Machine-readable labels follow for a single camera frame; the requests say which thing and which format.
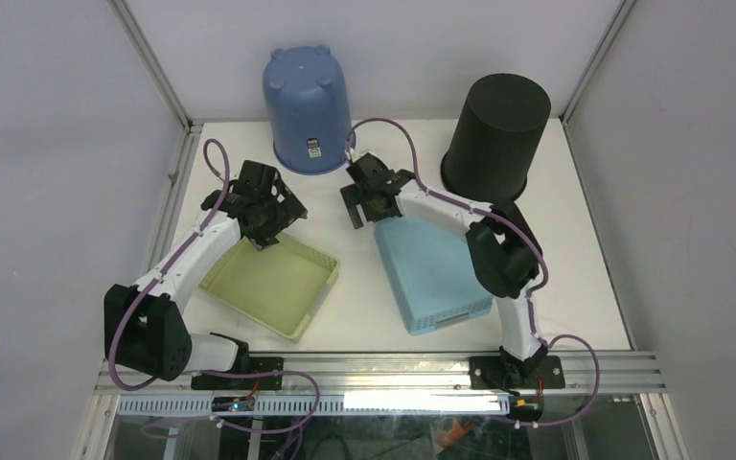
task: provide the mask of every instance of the white table surface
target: white table surface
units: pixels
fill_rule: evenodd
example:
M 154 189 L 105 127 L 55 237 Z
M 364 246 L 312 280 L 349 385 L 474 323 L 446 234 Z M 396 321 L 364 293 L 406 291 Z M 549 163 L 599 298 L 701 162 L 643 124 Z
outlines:
M 449 145 L 455 120 L 401 122 L 413 137 L 425 182 L 438 185 L 439 162 Z M 176 238 L 196 218 L 199 203 L 219 187 L 204 164 L 201 146 L 216 138 L 226 146 L 233 173 L 244 159 L 273 165 L 309 210 L 287 233 L 341 261 L 340 275 L 318 314 L 297 344 L 265 329 L 209 294 L 196 290 L 185 309 L 191 332 L 216 332 L 249 342 L 255 351 L 318 352 L 468 352 L 496 350 L 501 329 L 497 311 L 434 333 L 407 333 L 388 286 L 374 242 L 373 225 L 355 230 L 339 189 L 351 183 L 345 167 L 318 176 L 289 172 L 276 160 L 268 123 L 204 125 L 176 226 Z M 389 168 L 409 169 L 407 143 L 392 126 L 368 124 L 357 130 L 357 150 L 370 149 Z M 211 159 L 221 168 L 215 148 Z M 630 348 L 583 191 L 560 122 L 549 120 L 517 200 L 539 240 L 550 281 L 536 294 L 540 328 L 548 337 L 577 334 L 598 350 Z M 562 348 L 579 348 L 574 342 Z

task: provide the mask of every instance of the wire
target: wire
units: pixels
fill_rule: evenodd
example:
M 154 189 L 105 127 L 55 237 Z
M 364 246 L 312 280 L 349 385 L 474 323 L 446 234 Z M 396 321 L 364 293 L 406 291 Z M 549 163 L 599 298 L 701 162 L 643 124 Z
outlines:
M 586 401 L 586 403 L 582 407 L 580 407 L 580 410 L 578 410 L 577 412 L 574 412 L 568 417 L 563 417 L 559 420 L 554 420 L 551 422 L 540 422 L 539 426 L 559 426 L 559 425 L 567 424 L 568 422 L 573 422 L 579 419 L 591 409 L 591 406 L 594 404 L 594 400 L 596 400 L 596 397 L 599 394 L 599 383 L 600 383 L 600 378 L 601 378 L 601 372 L 600 372 L 600 366 L 599 366 L 599 358 L 597 357 L 596 352 L 594 352 L 593 347 L 591 347 L 591 345 L 588 342 L 586 342 L 585 339 L 577 335 L 574 335 L 571 333 L 561 333 L 560 335 L 551 339 L 551 342 L 549 343 L 548 348 L 553 348 L 554 345 L 559 340 L 562 340 L 564 338 L 570 338 L 571 340 L 576 340 L 582 343 L 583 346 L 585 346 L 588 349 L 588 352 L 591 353 L 591 358 L 594 361 L 594 389 L 591 391 L 591 396 L 588 398 L 588 401 Z M 510 424 L 516 424 L 518 422 L 517 420 L 512 420 L 508 417 L 492 417 L 492 418 L 495 420 L 502 420 Z
M 258 391 L 260 387 L 261 387 L 261 379 L 258 379 L 258 381 L 256 381 L 255 384 L 252 386 L 252 390 L 249 392 L 249 394 L 244 397 L 245 398 L 251 397 Z
M 286 428 L 259 429 L 259 428 L 249 428 L 247 426 L 236 425 L 236 424 L 232 424 L 230 422 L 221 420 L 222 425 L 233 428 L 233 429 L 237 429 L 238 431 L 244 431 L 247 433 L 259 433 L 259 434 L 288 433 L 290 431 L 293 431 L 305 425 L 306 422 L 308 422 L 311 419 L 311 417 L 314 416 L 314 412 L 317 411 L 317 406 L 320 404 L 320 385 L 318 385 L 317 381 L 315 381 L 309 374 L 305 372 L 271 371 L 271 372 L 261 372 L 258 374 L 228 374 L 228 373 L 219 372 L 219 371 L 201 371 L 201 373 L 207 376 L 221 377 L 223 379 L 261 379 L 264 377 L 296 376 L 296 377 L 301 377 L 303 379 L 306 379 L 309 381 L 309 383 L 311 383 L 311 386 L 314 388 L 314 403 L 311 405 L 311 409 L 309 410 L 309 412 L 302 419 L 300 419 L 299 422 L 293 425 L 290 425 Z
M 501 224 L 505 225 L 508 229 L 512 230 L 513 233 L 517 235 L 518 238 L 520 238 L 521 241 L 523 241 L 524 244 L 529 248 L 529 250 L 532 252 L 532 254 L 535 256 L 535 259 L 538 261 L 538 265 L 540 266 L 540 272 L 543 274 L 542 279 L 539 283 L 536 285 L 529 287 L 526 290 L 526 302 L 528 304 L 528 310 L 529 310 L 529 326 L 531 328 L 532 335 L 536 337 L 540 337 L 540 334 L 538 333 L 537 323 L 535 321 L 535 306 L 532 303 L 532 295 L 542 289 L 543 287 L 548 284 L 548 266 L 546 266 L 546 262 L 543 259 L 543 256 L 538 249 L 537 245 L 529 239 L 528 236 L 526 236 L 525 233 L 523 233 L 522 230 L 518 228 L 517 225 L 514 225 L 512 222 L 510 222 L 506 218 L 502 218 L 501 216 L 497 214 L 493 214 L 487 210 L 484 209 L 476 209 L 473 208 L 469 203 L 464 202 L 460 199 L 456 199 L 452 196 L 442 194 L 441 192 L 437 190 L 432 190 L 425 185 L 424 181 L 422 181 L 422 177 L 419 173 L 419 156 L 416 153 L 416 146 L 413 144 L 413 138 L 410 137 L 410 133 L 407 132 L 407 129 L 404 128 L 404 126 L 400 125 L 399 122 L 396 122 L 394 120 L 391 120 L 389 118 L 381 118 L 381 117 L 375 117 L 375 118 L 366 118 L 365 120 L 362 120 L 358 123 L 356 123 L 354 126 L 351 127 L 351 129 L 348 131 L 348 135 L 346 136 L 346 150 L 349 148 L 350 140 L 352 135 L 354 134 L 354 131 L 361 127 L 362 125 L 365 125 L 366 123 L 371 122 L 383 122 L 390 125 L 393 125 L 396 127 L 399 131 L 402 132 L 404 135 L 404 138 L 407 140 L 407 145 L 410 146 L 410 153 L 413 156 L 413 177 L 416 180 L 416 183 L 419 185 L 419 188 L 422 189 L 425 193 L 427 193 L 430 196 L 434 196 L 438 199 L 441 199 L 442 201 L 452 204 L 453 206 L 457 206 L 461 209 L 464 209 L 465 211 L 469 211 L 470 213 L 477 213 L 481 216 L 484 216 L 486 218 L 494 219 Z M 539 338 L 540 342 L 545 345 L 545 340 L 542 338 Z
M 297 454 L 300 452 L 300 447 L 303 444 L 303 428 L 305 427 L 302 426 L 300 429 L 297 430 L 297 439 L 292 441 L 292 443 L 296 442 L 297 446 L 294 448 L 294 452 L 292 453 L 292 456 L 289 457 L 289 460 L 294 460 L 294 458 L 297 457 Z
M 210 163 L 210 159 L 207 156 L 207 149 L 210 147 L 210 145 L 213 144 L 221 151 L 221 158 L 224 160 L 224 185 L 221 188 L 221 193 L 218 194 L 218 198 L 216 198 L 216 203 L 213 204 L 213 208 L 210 209 L 210 212 L 207 214 L 207 216 L 204 218 L 204 220 L 199 224 L 198 231 L 191 234 L 190 237 L 188 237 L 187 240 L 185 240 L 171 255 L 171 257 L 165 262 L 165 264 L 162 265 L 162 269 L 159 270 L 159 276 L 155 277 L 154 279 L 150 280 L 150 282 L 140 290 L 139 294 L 134 298 L 134 300 L 131 302 L 131 305 L 128 306 L 128 310 L 126 310 L 126 314 L 123 315 L 123 318 L 120 320 L 120 324 L 117 325 L 117 331 L 114 332 L 114 337 L 111 339 L 111 346 L 108 349 L 108 374 L 111 376 L 111 379 L 114 381 L 114 384 L 117 385 L 120 389 L 125 391 L 137 391 L 145 388 L 146 386 L 154 383 L 156 381 L 156 377 L 151 377 L 150 379 L 147 379 L 143 381 L 142 383 L 138 383 L 135 385 L 131 385 L 128 383 L 125 383 L 120 379 L 120 375 L 117 373 L 117 349 L 120 347 L 120 338 L 123 336 L 123 332 L 126 330 L 126 327 L 128 325 L 128 322 L 131 320 L 131 317 L 133 317 L 136 310 L 139 308 L 140 304 L 142 303 L 143 299 L 153 290 L 153 288 L 157 285 L 157 283 L 160 283 L 160 280 L 163 276 L 165 276 L 168 271 L 173 267 L 173 264 L 176 263 L 176 261 L 181 257 L 182 254 L 190 247 L 191 244 L 196 240 L 196 238 L 199 237 L 199 234 L 202 230 L 204 230 L 208 224 L 210 224 L 210 221 L 213 219 L 213 217 L 216 215 L 216 212 L 219 210 L 219 207 L 221 206 L 221 203 L 224 201 L 224 196 L 227 193 L 227 189 L 230 185 L 230 158 L 227 155 L 227 150 L 224 149 L 224 146 L 216 139 L 208 139 L 204 142 L 204 161 L 207 163 L 208 168 L 218 177 L 220 177 L 220 174 L 216 168 L 213 167 L 213 165 Z
M 564 423 L 577 420 L 578 418 L 582 417 L 583 414 L 588 412 L 588 410 L 591 408 L 594 400 L 596 399 L 597 394 L 599 393 L 599 382 L 600 382 L 599 359 L 597 358 L 596 352 L 594 352 L 594 349 L 590 346 L 590 344 L 588 344 L 588 342 L 586 342 L 584 339 L 582 339 L 581 337 L 577 335 L 573 335 L 570 333 L 561 333 L 560 335 L 557 335 L 556 337 L 552 338 L 551 342 L 546 342 L 545 338 L 541 337 L 540 334 L 538 333 L 537 323 L 535 321 L 535 304 L 532 302 L 532 296 L 536 291 L 544 288 L 546 284 L 548 284 L 548 267 L 546 266 L 546 262 L 543 259 L 541 252 L 538 250 L 538 247 L 535 245 L 533 241 L 529 239 L 528 236 L 526 236 L 525 233 L 523 233 L 522 230 L 520 230 L 516 225 L 514 225 L 512 222 L 510 222 L 506 218 L 502 218 L 501 216 L 497 214 L 493 214 L 483 209 L 473 208 L 469 203 L 453 198 L 452 196 L 449 196 L 449 195 L 444 195 L 436 190 L 429 189 L 427 185 L 425 185 L 425 183 L 422 181 L 422 178 L 419 174 L 419 158 L 416 154 L 416 146 L 413 144 L 413 138 L 410 137 L 410 133 L 407 132 L 407 129 L 405 129 L 404 126 L 400 125 L 398 122 L 391 120 L 389 118 L 375 117 L 375 118 L 366 118 L 365 120 L 362 120 L 354 124 L 351 127 L 351 129 L 348 131 L 348 134 L 346 135 L 346 151 L 348 151 L 348 149 L 351 146 L 350 141 L 351 141 L 352 135 L 354 134 L 354 131 L 358 127 L 361 127 L 362 125 L 365 125 L 366 123 L 371 123 L 371 122 L 387 123 L 387 124 L 393 125 L 399 131 L 402 132 L 402 134 L 404 135 L 404 138 L 407 140 L 407 145 L 410 146 L 410 153 L 413 156 L 413 176 L 416 179 L 416 183 L 419 185 L 419 188 L 425 191 L 425 193 L 431 196 L 435 196 L 436 198 L 441 199 L 442 201 L 445 201 L 454 206 L 457 206 L 461 209 L 469 211 L 470 213 L 477 213 L 477 214 L 480 214 L 481 216 L 484 216 L 490 219 L 494 219 L 502 223 L 507 228 L 512 230 L 523 241 L 523 243 L 526 244 L 529 250 L 532 251 L 532 254 L 535 256 L 535 259 L 537 259 L 538 265 L 540 266 L 540 272 L 542 272 L 542 275 L 543 275 L 539 283 L 526 289 L 526 303 L 528 305 L 528 311 L 529 311 L 529 327 L 531 329 L 532 335 L 536 337 L 540 341 L 540 343 L 542 343 L 548 349 L 551 349 L 552 347 L 554 347 L 554 344 L 557 343 L 558 340 L 561 340 L 564 338 L 570 338 L 572 340 L 576 340 L 582 343 L 591 353 L 591 357 L 593 358 L 593 361 L 594 361 L 594 373 L 595 373 L 594 388 L 593 388 L 593 391 L 591 392 L 590 399 L 588 399 L 586 404 L 582 408 L 580 408 L 580 410 L 578 410 L 577 412 L 575 412 L 574 414 L 568 417 L 559 419 L 558 421 L 547 422 L 547 423 L 543 423 L 540 425 L 557 426 L 557 425 L 562 425 Z M 500 420 L 504 420 L 506 422 L 511 422 L 511 423 L 517 422 L 509 418 L 501 418 Z
M 541 377 L 538 377 L 538 404 L 542 403 L 543 399 L 543 379 Z

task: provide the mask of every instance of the orange wire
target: orange wire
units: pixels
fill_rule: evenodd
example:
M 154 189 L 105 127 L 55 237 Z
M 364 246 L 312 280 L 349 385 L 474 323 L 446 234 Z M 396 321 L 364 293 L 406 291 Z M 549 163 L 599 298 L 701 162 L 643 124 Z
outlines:
M 252 390 L 250 390 L 249 394 L 244 396 L 245 398 L 249 398 L 250 396 L 254 395 L 256 391 L 258 391 L 258 388 L 261 387 L 261 379 L 258 379 L 258 381 L 255 382 L 255 385 L 252 386 Z
M 542 403 L 543 398 L 543 379 L 538 377 L 538 403 Z

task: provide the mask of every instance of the blue bucket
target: blue bucket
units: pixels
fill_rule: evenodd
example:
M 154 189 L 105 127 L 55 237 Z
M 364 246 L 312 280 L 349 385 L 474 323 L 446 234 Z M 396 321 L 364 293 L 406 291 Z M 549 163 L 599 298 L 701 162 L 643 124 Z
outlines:
M 322 174 L 345 163 L 351 114 L 342 69 L 328 46 L 272 51 L 263 83 L 273 148 L 282 165 Z

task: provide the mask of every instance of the light blue basket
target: light blue basket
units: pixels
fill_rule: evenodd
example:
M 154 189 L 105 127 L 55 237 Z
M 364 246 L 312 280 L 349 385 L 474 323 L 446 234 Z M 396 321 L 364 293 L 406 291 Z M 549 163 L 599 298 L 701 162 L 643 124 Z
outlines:
M 374 230 L 388 282 L 411 335 L 487 314 L 493 296 L 475 278 L 467 244 L 415 218 L 387 218 Z

